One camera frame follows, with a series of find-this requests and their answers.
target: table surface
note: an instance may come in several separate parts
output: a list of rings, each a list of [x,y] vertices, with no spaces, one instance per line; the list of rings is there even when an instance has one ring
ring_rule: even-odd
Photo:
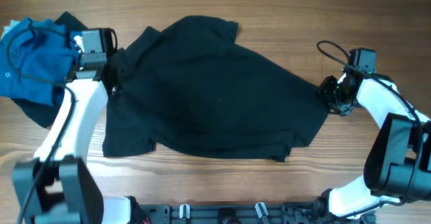
[[[114,28],[122,47],[147,26],[163,30],[186,15],[234,20],[241,26],[239,45],[316,85],[341,75],[340,65],[317,51],[317,41],[373,48],[378,72],[431,115],[431,0],[0,0],[0,24],[25,16],[56,19],[64,11],[90,28]],[[146,155],[107,159],[105,120],[103,112],[88,167],[104,195],[133,195],[141,204],[309,201],[361,175],[378,133],[367,111],[355,109],[348,117],[329,116],[310,147],[293,149],[285,163],[206,159],[162,145]],[[0,223],[13,223],[19,211],[12,168],[30,159],[47,133],[0,98]],[[387,207],[378,211],[378,223],[430,223],[430,211],[427,202]]]

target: black cloth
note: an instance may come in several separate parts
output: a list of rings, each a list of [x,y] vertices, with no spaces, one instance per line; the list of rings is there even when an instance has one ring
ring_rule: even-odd
[[[57,25],[66,25],[66,31],[82,31],[87,28],[69,12],[63,13],[55,22]],[[61,103],[54,101],[53,106],[45,104],[39,104],[24,99],[11,99],[16,105],[18,105],[24,114],[32,119],[36,124],[41,127],[49,127],[54,123],[57,114],[59,113]]]
[[[317,87],[234,43],[238,24],[188,16],[126,51],[107,105],[106,157],[153,151],[284,161],[327,117]]]

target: cable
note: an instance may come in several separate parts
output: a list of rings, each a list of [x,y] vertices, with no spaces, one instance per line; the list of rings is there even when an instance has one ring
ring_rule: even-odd
[[[48,156],[46,157],[45,162],[42,164],[42,166],[40,167],[40,169],[37,171],[37,174],[34,177],[34,182],[33,182],[32,187],[27,192],[27,195],[26,195],[26,197],[24,199],[21,211],[20,211],[20,213],[18,215],[18,220],[17,220],[18,224],[21,224],[22,221],[24,220],[24,215],[26,214],[26,210],[28,208],[28,204],[30,203],[30,199],[31,199],[31,197],[33,195],[33,192],[36,189],[37,184],[41,180],[42,175],[43,175],[45,169],[47,168],[49,162],[51,161],[51,158],[53,157],[54,153],[58,149],[58,147],[60,145],[60,141],[63,138],[63,135],[65,134],[65,131],[66,131],[66,129],[67,129],[69,123],[70,123],[70,120],[71,120],[72,115],[73,115],[73,111],[75,110],[75,106],[76,106],[76,95],[75,95],[75,93],[73,92],[72,89],[70,89],[69,87],[67,87],[64,83],[59,83],[59,82],[56,82],[56,81],[51,81],[51,80],[48,80],[48,79],[43,79],[43,78],[39,78],[39,77],[35,77],[35,76],[23,74],[20,69],[16,68],[13,65],[11,57],[10,57],[10,48],[11,48],[12,42],[16,38],[18,38],[19,36],[21,36],[22,34],[24,34],[25,32],[29,32],[29,31],[33,31],[33,30],[51,32],[51,33],[57,34],[59,36],[64,37],[66,40],[69,39],[72,43],[74,43],[74,45],[76,45],[78,47],[78,49],[81,49],[79,47],[79,45],[74,40],[72,40],[71,38],[69,38],[65,34],[60,33],[60,32],[58,32],[58,31],[56,31],[54,29],[50,29],[50,28],[33,27],[31,24],[29,25],[28,28],[22,30],[19,34],[16,34],[15,36],[13,36],[12,39],[10,40],[9,44],[7,45],[7,48],[6,48],[7,63],[15,71],[16,74],[18,74],[20,77],[23,77],[23,78],[26,78],[26,79],[31,79],[31,80],[33,80],[35,82],[49,83],[49,84],[52,84],[54,86],[61,87],[61,88],[65,89],[65,90],[67,90],[70,93],[70,95],[71,95],[71,106],[70,106],[69,112],[67,113],[65,122],[63,123],[63,125],[61,127],[61,130],[59,132],[59,135],[55,139],[55,142],[54,142],[53,146],[51,147],[51,150],[50,150]]]
[[[419,119],[418,115],[416,114],[416,109],[413,108],[407,102],[407,100],[405,100],[403,98],[403,96],[401,96],[398,92],[396,92],[391,86],[388,86],[386,83],[383,83],[381,80],[379,80],[376,77],[372,76],[371,73],[370,74],[364,73],[361,70],[359,70],[359,69],[357,69],[357,68],[355,68],[355,67],[353,67],[353,66],[351,66],[351,65],[349,65],[349,64],[347,64],[345,62],[343,62],[341,59],[338,59],[338,58],[330,55],[329,53],[325,52],[320,47],[321,44],[330,44],[330,45],[335,46],[336,48],[338,48],[339,50],[341,50],[343,52],[343,54],[346,55],[346,57],[348,58],[347,52],[344,49],[342,49],[342,47],[340,47],[338,44],[336,44],[334,42],[331,42],[331,41],[328,41],[328,40],[322,40],[320,42],[317,42],[316,47],[317,47],[317,50],[319,50],[319,52],[321,52],[322,54],[324,54],[326,57],[329,57],[330,59],[332,59],[332,60],[334,60],[334,61],[336,61],[338,63],[341,63],[345,67],[348,67],[348,68],[350,68],[350,69],[358,72],[359,74],[363,75],[367,79],[372,79],[372,80],[376,81],[377,83],[379,83],[380,85],[382,85],[384,88],[388,89],[392,94],[394,94],[395,96],[397,96],[397,98],[399,98],[401,100],[401,102],[403,102],[403,104],[405,105],[405,107],[409,110],[409,113],[415,119],[414,122],[415,122],[415,124],[418,127],[418,130],[416,132],[415,137],[418,138],[418,142],[420,144],[419,152],[416,155],[416,162],[415,162],[415,165],[413,167],[413,171],[411,172],[411,176],[410,176],[410,179],[409,179],[409,184],[407,185],[404,197],[400,198],[400,202],[393,202],[393,201],[387,201],[387,200],[386,201],[380,201],[378,204],[376,204],[374,206],[368,207],[368,208],[366,208],[364,210],[361,210],[359,212],[353,212],[353,213],[344,215],[344,216],[340,217],[340,219],[346,219],[348,217],[353,217],[355,215],[364,214],[364,213],[367,213],[368,211],[371,211],[371,210],[374,210],[376,208],[382,207],[385,204],[391,204],[391,205],[398,206],[398,207],[404,205],[407,202],[407,200],[409,199],[409,195],[410,195],[410,191],[411,191],[411,186],[415,182],[416,175],[417,175],[418,168],[419,168],[419,162],[420,162],[420,159],[422,158],[422,151],[423,151],[423,148],[424,148],[422,125],[421,125],[421,122],[420,122],[420,119]]]

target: wooden tabletop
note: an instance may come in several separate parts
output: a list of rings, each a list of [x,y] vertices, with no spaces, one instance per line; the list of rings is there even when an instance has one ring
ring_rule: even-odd
[[[64,11],[90,28],[114,28],[122,47],[147,26],[163,30],[186,15],[234,20],[241,25],[239,45],[316,85],[341,75],[340,65],[317,51],[319,40],[372,48],[378,72],[431,115],[431,0],[0,0],[0,25],[26,16],[56,19]],[[105,120],[103,112],[88,167],[104,195],[132,195],[141,204],[312,200],[362,174],[378,133],[367,111],[355,109],[348,117],[329,116],[310,147],[293,149],[285,163],[192,157],[162,145],[139,157],[107,159]],[[13,223],[19,211],[12,168],[31,158],[47,133],[0,98],[0,223]],[[430,211],[427,202],[385,207],[378,223],[431,223]]]

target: blue cloth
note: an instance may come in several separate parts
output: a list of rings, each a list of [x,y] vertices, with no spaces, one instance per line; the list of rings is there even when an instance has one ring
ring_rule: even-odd
[[[37,22],[28,17],[8,32],[0,41],[0,96],[53,106],[63,101],[64,91],[61,88],[24,79],[7,63],[7,45],[30,24],[66,34],[66,27],[56,25],[52,20]],[[78,51],[62,36],[33,30],[24,32],[13,41],[10,56],[13,65],[21,69],[23,74],[62,83],[72,64],[76,62]]]

